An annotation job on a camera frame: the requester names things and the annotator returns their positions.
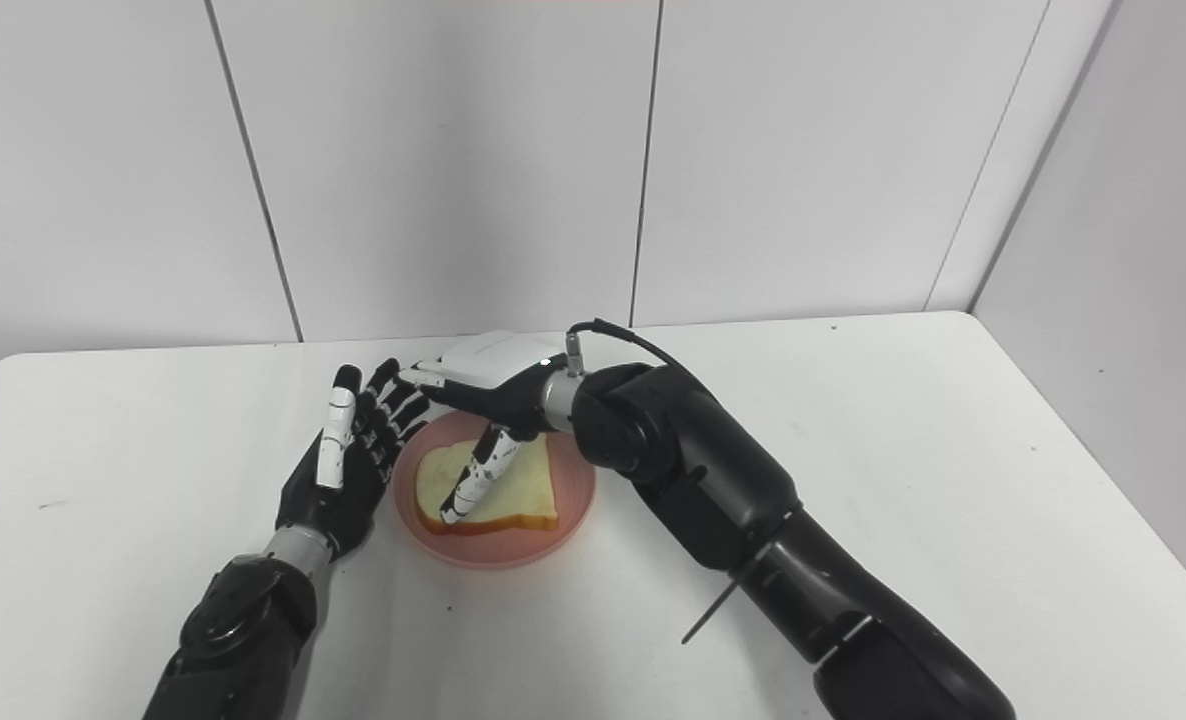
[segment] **tile grout line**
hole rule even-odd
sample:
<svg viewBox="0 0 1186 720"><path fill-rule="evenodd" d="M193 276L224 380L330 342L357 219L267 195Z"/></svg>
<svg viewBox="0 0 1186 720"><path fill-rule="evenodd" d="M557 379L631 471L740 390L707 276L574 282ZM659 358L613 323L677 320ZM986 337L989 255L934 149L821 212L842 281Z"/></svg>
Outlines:
<svg viewBox="0 0 1186 720"><path fill-rule="evenodd" d="M638 311L638 269L642 266L642 228L648 218L648 170L651 168L651 129L656 119L656 79L659 76L659 33L665 21L665 0L656 12L656 47L651 56L651 95L648 97L648 142L642 154L642 195L638 197L638 237L633 249L633 289L629 293L629 326Z"/></svg>
<svg viewBox="0 0 1186 720"><path fill-rule="evenodd" d="M206 6L210 32L215 37L215 50L219 53L219 64L224 70L224 85L228 85L228 100L232 102L232 116L237 119L237 133L242 136L242 147L246 149L246 164L249 165L251 181L255 183L255 196L260 202L260 212L264 216L264 229L268 229L269 246L273 247L273 261L278 263L278 278L282 281L282 295L286 297L286 307L291 312L291 325L295 327L295 340L304 342L304 331L300 329L300 313L295 307L295 298L291 294L291 281L286 276L286 263L282 261L282 247L278 244L278 232L273 229L273 214L269 214L268 199L264 197L264 183L260 180L260 170L255 164L255 149L251 147L251 136L246 130L246 115L242 114L242 104L237 100L237 85L232 82L232 68L228 64L228 51L224 50L224 38L219 33L219 19L215 17L212 0L203 0L203 4Z"/></svg>
<svg viewBox="0 0 1186 720"><path fill-rule="evenodd" d="M1091 40L1091 49L1086 52L1086 59L1082 62L1082 68L1078 69L1077 78L1073 78L1073 87L1069 88L1069 96L1064 100L1064 106L1060 108L1059 115L1056 115L1056 122L1051 126L1051 132L1046 135L1046 141L1042 144L1042 149L1038 152L1037 160L1033 163L1033 170L1028 173L1027 181L1024 183L1024 190L1019 192L1019 199L1015 200L1015 206L1010 211L1010 217L1006 219L1006 228L1001 231L1001 237L997 240L997 247L994 249L991 259L989 259L989 265L986 267L986 274L981 275L980 283L976 287L976 293L971 299L971 305L967 306L967 313L976 314L976 306L980 305L980 298L986 292L986 286L989 283L989 279L997 268L997 259L1001 259L1001 254L1006 249L1006 243L1010 241L1010 234L1015 231L1015 224L1019 222L1019 215L1024 211L1024 205L1028 204L1028 197L1033 193L1033 186L1037 185L1037 177L1041 174L1042 168L1046 167L1046 160L1050 159L1051 149L1056 147L1056 139L1060 135L1060 130L1064 129L1064 123L1069 120L1069 111L1073 109L1073 102L1077 100L1078 95L1082 95L1082 87L1086 83L1086 76L1091 72L1091 65L1095 64L1095 58L1099 55L1099 47L1104 45L1105 37L1109 36L1109 27L1112 26L1112 19L1117 17L1118 8L1122 6L1122 0L1112 0L1109 5L1109 12L1104 14L1104 20L1101 20L1099 28L1095 33L1095 40Z"/></svg>
<svg viewBox="0 0 1186 720"><path fill-rule="evenodd" d="M940 286L940 274L944 274L944 266L949 265L949 255L954 251L955 243L958 242L958 232L962 231L962 222L967 219L967 210L971 209L971 199L976 196L976 187L980 187L980 178L986 173L986 167L989 167L989 158L991 155L991 149L997 141L997 133L1001 132L1001 126L1006 122L1006 113L1010 110L1010 102L1015 98L1015 90L1019 88L1019 81L1024 77L1024 70L1028 69L1028 58L1033 55L1033 46L1037 45L1037 37L1042 32L1042 26L1046 24L1046 13L1051 9L1051 0L1046 0L1046 5L1042 6L1041 17L1037 18L1037 27L1033 28L1033 37L1028 38L1028 49L1024 50L1024 59L1019 63L1019 72L1015 74L1015 82L1010 85L1010 94L1006 95L1006 102L1001 106L1001 115L997 117L997 123L994 126L994 133L989 138L989 147L986 147L986 155L980 160L980 168L976 170L976 179L971 181L971 190L967 192L967 200L962 205L962 214L958 214L958 222L954 224L954 234L949 236L949 247L944 249L944 257L940 259L940 268L936 269L935 279L931 281L931 289L926 293L926 301L922 302L922 311L925 313L926 308L931 306L931 299L935 297L935 288Z"/></svg>

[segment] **silver connector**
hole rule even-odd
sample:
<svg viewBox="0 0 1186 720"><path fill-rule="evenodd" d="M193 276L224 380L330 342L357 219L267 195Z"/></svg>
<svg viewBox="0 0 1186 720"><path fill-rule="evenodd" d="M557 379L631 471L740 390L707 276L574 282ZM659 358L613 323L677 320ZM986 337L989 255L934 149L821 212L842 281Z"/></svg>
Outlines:
<svg viewBox="0 0 1186 720"><path fill-rule="evenodd" d="M331 543L318 530L287 525L273 533L264 556L286 562L311 580L331 562Z"/></svg>
<svg viewBox="0 0 1186 720"><path fill-rule="evenodd" d="M584 375L554 372L544 383L544 391L538 397L538 406L544 409L544 419L551 427L567 433L575 432L570 423L570 408L575 404L575 391L584 383Z"/></svg>
<svg viewBox="0 0 1186 720"><path fill-rule="evenodd" d="M573 378L584 375L584 355L580 353L579 333L566 333L566 374Z"/></svg>

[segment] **black forearm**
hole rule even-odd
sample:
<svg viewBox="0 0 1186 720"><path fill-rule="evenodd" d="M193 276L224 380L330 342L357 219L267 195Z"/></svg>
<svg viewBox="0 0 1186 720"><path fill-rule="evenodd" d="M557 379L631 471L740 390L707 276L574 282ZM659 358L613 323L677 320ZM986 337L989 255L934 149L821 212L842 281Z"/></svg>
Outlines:
<svg viewBox="0 0 1186 720"><path fill-rule="evenodd" d="M232 560L185 620L145 720L278 720L315 626L304 573L267 556Z"/></svg>

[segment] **white table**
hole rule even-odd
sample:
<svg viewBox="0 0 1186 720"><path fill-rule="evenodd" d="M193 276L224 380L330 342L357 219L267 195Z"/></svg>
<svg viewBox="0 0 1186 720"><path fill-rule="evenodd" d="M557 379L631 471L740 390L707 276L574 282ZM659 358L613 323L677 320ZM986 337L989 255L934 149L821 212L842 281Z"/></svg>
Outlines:
<svg viewBox="0 0 1186 720"><path fill-rule="evenodd" d="M650 329L798 479L805 506L996 680L1024 720L1186 719L1186 573L969 316ZM451 340L25 355L0 363L0 716L140 716L210 575L270 533L345 361ZM589 363L637 357L588 343ZM384 503L338 563L296 701L314 720L788 719L809 669L598 478L561 552L425 555Z"/></svg>

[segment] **white fingertip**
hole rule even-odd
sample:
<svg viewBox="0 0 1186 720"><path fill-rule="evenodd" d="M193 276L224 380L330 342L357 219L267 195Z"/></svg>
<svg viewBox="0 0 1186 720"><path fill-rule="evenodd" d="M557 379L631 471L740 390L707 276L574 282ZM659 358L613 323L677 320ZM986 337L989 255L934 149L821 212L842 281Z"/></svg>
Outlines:
<svg viewBox="0 0 1186 720"><path fill-rule="evenodd" d="M429 372L429 370L421 370L419 368L407 368L402 370L402 372L397 372L397 377L412 383L413 386L446 386L446 378L444 378L442 375Z"/></svg>
<svg viewBox="0 0 1186 720"><path fill-rule="evenodd" d="M357 397L347 388L331 388L331 409L323 425L323 441L318 445L317 483L323 488L342 488L345 469L345 448L352 442L352 419Z"/></svg>

